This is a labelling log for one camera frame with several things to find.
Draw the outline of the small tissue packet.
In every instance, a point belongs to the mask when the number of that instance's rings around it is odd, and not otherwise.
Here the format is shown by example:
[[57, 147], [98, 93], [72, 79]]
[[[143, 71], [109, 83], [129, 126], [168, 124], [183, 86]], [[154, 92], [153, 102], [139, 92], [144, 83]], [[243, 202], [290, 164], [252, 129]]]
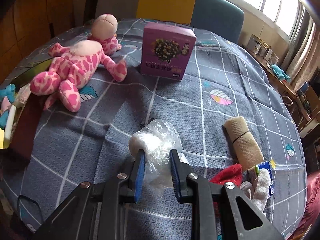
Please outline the small tissue packet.
[[272, 168], [269, 161], [259, 163], [253, 167], [251, 180], [254, 187], [258, 185], [264, 186], [268, 198], [274, 195]]

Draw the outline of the white foam block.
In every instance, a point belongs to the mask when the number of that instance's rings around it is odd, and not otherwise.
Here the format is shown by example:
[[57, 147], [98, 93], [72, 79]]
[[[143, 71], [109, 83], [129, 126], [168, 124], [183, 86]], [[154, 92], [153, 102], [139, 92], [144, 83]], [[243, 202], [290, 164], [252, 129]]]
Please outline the white foam block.
[[14, 124], [14, 118], [15, 118], [15, 114], [16, 114], [16, 109], [17, 109], [17, 107], [15, 105], [12, 105], [10, 107], [10, 111], [9, 111], [6, 127], [5, 127], [5, 130], [4, 130], [4, 144], [6, 146], [8, 146], [10, 144], [11, 132], [12, 132], [13, 124]]

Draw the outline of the grey yellow blue headboard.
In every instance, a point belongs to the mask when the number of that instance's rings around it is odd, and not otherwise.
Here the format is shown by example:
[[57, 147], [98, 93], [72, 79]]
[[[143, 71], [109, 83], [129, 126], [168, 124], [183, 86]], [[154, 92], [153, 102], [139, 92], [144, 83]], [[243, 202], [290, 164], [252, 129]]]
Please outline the grey yellow blue headboard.
[[110, 13], [118, 20], [144, 18], [186, 24], [237, 43], [244, 12], [227, 0], [98, 0], [96, 16]]

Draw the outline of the blue plush dog toy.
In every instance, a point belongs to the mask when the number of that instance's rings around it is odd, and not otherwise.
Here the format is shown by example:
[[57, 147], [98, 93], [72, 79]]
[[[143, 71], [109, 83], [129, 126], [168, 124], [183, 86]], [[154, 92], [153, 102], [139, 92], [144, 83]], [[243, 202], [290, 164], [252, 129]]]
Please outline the blue plush dog toy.
[[0, 127], [2, 130], [5, 129], [9, 110], [12, 103], [15, 101], [15, 85], [9, 84], [4, 89], [0, 90], [0, 100], [1, 100], [1, 120]]

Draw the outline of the red fleece cloth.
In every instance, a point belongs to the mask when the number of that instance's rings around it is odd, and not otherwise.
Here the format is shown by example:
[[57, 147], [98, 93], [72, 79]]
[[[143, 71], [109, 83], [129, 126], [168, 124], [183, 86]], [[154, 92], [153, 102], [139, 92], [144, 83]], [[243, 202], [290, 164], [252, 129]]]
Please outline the red fleece cloth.
[[240, 186], [242, 182], [242, 166], [240, 164], [231, 165], [215, 175], [210, 182], [220, 185], [232, 182], [236, 186]]

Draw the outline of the wooden side table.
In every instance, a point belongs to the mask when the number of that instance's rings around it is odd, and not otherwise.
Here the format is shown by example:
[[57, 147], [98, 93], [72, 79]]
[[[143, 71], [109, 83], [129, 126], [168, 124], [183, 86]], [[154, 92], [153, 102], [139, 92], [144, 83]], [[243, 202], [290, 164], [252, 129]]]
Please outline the wooden side table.
[[305, 92], [298, 95], [289, 83], [280, 81], [271, 69], [271, 65], [261, 55], [256, 55], [246, 49], [262, 66], [267, 74], [270, 84], [284, 98], [285, 105], [297, 125], [303, 143], [308, 144], [319, 138], [319, 98], [313, 88], [309, 86]]

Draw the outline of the pink spotted plush giraffe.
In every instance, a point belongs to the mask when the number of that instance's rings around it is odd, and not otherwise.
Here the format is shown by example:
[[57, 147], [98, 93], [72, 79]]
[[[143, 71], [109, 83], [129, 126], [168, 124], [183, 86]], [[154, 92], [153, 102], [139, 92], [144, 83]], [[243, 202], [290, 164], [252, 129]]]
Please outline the pink spotted plush giraffe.
[[48, 96], [44, 109], [60, 100], [70, 112], [77, 112], [81, 106], [79, 90], [87, 85], [100, 64], [115, 81], [125, 79], [126, 61], [122, 59], [116, 63], [110, 57], [121, 50], [117, 29], [117, 19], [112, 14], [103, 14], [93, 22], [88, 39], [70, 47], [56, 43], [50, 48], [49, 55], [53, 60], [49, 69], [37, 74], [30, 82], [33, 94]]

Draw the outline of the clear plastic bag roll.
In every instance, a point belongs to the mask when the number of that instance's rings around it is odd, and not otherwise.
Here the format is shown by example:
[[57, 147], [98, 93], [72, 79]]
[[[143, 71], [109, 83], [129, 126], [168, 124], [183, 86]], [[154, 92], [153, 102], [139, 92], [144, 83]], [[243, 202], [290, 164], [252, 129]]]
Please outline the clear plastic bag roll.
[[170, 151], [176, 149], [181, 162], [188, 163], [182, 153], [183, 146], [176, 128], [162, 119], [152, 120], [129, 139], [129, 150], [136, 157], [139, 150], [145, 153], [146, 183], [157, 188], [172, 188]]

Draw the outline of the rolled beige cloth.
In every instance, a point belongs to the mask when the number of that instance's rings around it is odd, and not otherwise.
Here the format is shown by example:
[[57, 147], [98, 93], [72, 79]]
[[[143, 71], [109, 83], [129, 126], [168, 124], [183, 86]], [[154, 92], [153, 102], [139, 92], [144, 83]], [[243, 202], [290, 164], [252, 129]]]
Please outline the rolled beige cloth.
[[243, 171], [264, 161], [262, 151], [243, 116], [228, 119], [224, 124]]

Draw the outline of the purple cardboard box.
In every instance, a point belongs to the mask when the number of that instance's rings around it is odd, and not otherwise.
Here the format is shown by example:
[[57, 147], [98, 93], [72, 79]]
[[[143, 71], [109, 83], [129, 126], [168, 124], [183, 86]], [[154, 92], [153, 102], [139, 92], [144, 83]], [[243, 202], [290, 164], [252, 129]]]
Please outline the purple cardboard box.
[[140, 73], [182, 80], [195, 42], [191, 29], [149, 22], [143, 29]]

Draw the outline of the teal cloth on table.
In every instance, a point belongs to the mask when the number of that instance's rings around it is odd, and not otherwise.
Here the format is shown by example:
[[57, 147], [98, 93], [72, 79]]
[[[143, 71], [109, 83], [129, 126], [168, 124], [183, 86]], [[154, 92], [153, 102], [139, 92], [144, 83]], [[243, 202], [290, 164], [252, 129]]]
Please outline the teal cloth on table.
[[290, 82], [291, 78], [276, 64], [271, 65], [272, 72], [280, 81]]

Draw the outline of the grey knit glove blue cuff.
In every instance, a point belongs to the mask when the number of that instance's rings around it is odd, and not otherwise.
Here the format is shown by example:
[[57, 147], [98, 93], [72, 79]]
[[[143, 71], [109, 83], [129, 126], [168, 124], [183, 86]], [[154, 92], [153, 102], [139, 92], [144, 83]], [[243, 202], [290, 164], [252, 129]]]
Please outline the grey knit glove blue cuff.
[[240, 189], [261, 212], [264, 211], [268, 197], [263, 185], [253, 187], [252, 183], [244, 181]]

